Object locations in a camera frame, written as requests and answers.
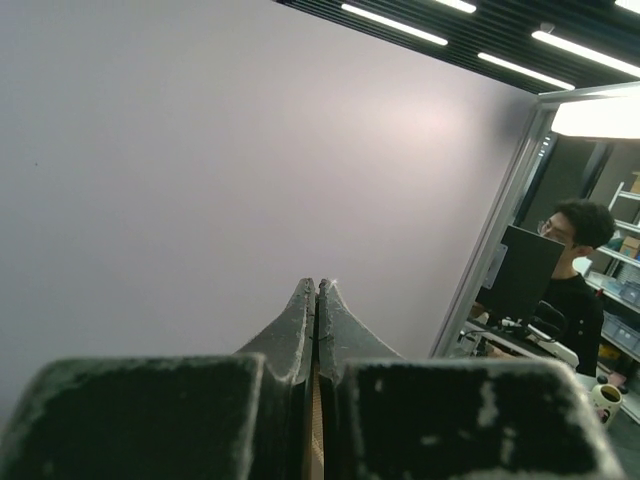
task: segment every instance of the computer monitor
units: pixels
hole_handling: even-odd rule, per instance
[[[507,227],[476,301],[499,319],[529,320],[563,250],[558,242]]]

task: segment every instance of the linear light fixture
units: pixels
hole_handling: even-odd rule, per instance
[[[533,32],[531,36],[536,40],[540,40],[541,42],[544,42],[548,45],[560,48],[567,52],[574,53],[581,56],[582,58],[593,60],[594,62],[600,63],[607,67],[615,68],[616,70],[620,70],[621,72],[625,72],[629,75],[640,78],[640,67],[636,67],[635,65],[631,65],[630,63],[623,62],[622,60],[610,57],[609,55],[605,55],[604,53],[596,52],[595,50],[583,47],[582,45],[570,42],[569,40],[565,40],[564,38],[560,38],[556,35],[543,32],[542,30]]]
[[[395,20],[390,20],[383,16],[376,15],[375,13],[362,10],[361,8],[354,7],[346,3],[342,4],[342,9],[355,15],[359,15],[361,17],[372,20],[374,22],[381,23],[382,25],[386,25],[387,27],[395,28],[396,30],[400,30],[401,32],[408,33],[409,35],[413,35],[415,37],[422,38],[423,40],[436,43],[438,45],[445,46],[447,43],[449,43],[444,38],[432,35],[431,33],[423,32],[422,30],[418,30],[417,28],[404,25],[400,22],[396,22]]]
[[[563,103],[551,130],[571,137],[640,138],[640,97]]]
[[[447,7],[455,8],[466,13],[473,13],[476,11],[476,6],[470,3],[463,2],[462,0],[435,0],[438,3],[446,5]]]
[[[633,13],[640,13],[640,0],[616,0],[616,5]]]
[[[502,60],[501,58],[494,57],[493,55],[489,55],[487,53],[479,53],[478,58],[480,58],[481,60],[485,60],[487,62],[491,62],[500,67],[508,68],[509,70],[513,70],[514,72],[522,73],[523,75],[527,75],[529,77],[535,78],[536,80],[540,80],[541,82],[548,83],[555,87],[560,87],[564,90],[573,90],[576,88],[570,83],[563,82],[562,80],[558,80],[557,78],[550,77],[549,75],[545,75],[544,73],[539,73],[534,70],[521,67],[520,65],[516,65],[515,63],[507,62],[506,60]]]

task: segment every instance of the black slatted ceiling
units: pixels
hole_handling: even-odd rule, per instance
[[[558,90],[478,58],[478,53],[511,61],[575,85],[595,87],[640,79],[546,45],[531,37],[542,23],[554,34],[640,66],[640,15],[614,0],[467,0],[464,13],[433,0],[348,0],[346,3],[449,41],[433,44],[342,10],[340,0],[277,0],[303,12],[381,38],[416,52],[533,93]]]

